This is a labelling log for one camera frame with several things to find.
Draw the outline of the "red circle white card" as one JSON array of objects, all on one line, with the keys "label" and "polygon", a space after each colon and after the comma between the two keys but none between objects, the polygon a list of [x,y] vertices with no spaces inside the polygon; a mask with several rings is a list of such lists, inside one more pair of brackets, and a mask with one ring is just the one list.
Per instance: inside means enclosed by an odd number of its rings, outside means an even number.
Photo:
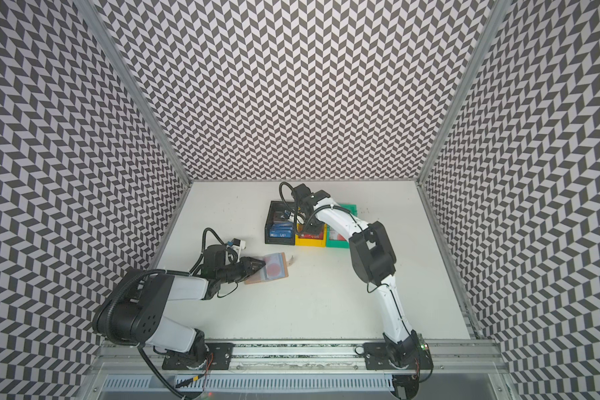
[{"label": "red circle white card", "polygon": [[288,276],[287,262],[284,253],[273,253],[264,257],[266,280],[273,281]]}]

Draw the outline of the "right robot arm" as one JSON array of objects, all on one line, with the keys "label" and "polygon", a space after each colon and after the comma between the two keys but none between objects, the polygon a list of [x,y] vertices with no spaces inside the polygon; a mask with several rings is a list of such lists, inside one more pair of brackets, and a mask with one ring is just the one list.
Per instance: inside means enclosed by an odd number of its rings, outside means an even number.
[{"label": "right robot arm", "polygon": [[385,226],[368,223],[333,200],[329,193],[312,191],[307,185],[283,182],[278,191],[290,190],[293,227],[296,233],[312,232],[322,223],[348,241],[353,271],[378,300],[383,340],[389,364],[396,369],[433,370],[430,349],[408,321],[398,295],[397,256]]}]

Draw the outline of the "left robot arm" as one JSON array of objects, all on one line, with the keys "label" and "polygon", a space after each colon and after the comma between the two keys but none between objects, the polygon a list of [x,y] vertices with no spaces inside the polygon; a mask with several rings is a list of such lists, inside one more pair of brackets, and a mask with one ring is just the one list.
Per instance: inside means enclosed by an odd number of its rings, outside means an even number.
[{"label": "left robot arm", "polygon": [[160,348],[170,358],[182,358],[184,368],[207,366],[212,351],[204,332],[166,317],[168,302],[211,300],[221,286],[239,285],[265,266],[263,259],[243,257],[229,243],[205,248],[187,272],[132,269],[98,307],[93,331],[116,345]]}]

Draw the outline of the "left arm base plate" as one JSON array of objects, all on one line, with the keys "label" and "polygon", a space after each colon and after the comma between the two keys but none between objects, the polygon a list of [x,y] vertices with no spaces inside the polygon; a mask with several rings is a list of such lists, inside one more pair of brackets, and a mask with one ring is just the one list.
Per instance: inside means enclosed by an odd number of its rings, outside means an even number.
[{"label": "left arm base plate", "polygon": [[230,342],[194,345],[188,353],[168,350],[162,369],[166,371],[228,370],[235,345]]}]

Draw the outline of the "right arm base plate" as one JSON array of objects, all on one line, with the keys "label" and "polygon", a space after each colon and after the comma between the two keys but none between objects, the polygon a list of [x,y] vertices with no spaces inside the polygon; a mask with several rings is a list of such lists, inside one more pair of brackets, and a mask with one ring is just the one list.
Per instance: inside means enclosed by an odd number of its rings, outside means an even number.
[{"label": "right arm base plate", "polygon": [[362,356],[367,370],[423,371],[433,368],[433,356],[426,343],[409,348],[406,354],[391,355],[386,343],[367,342],[362,345]]}]

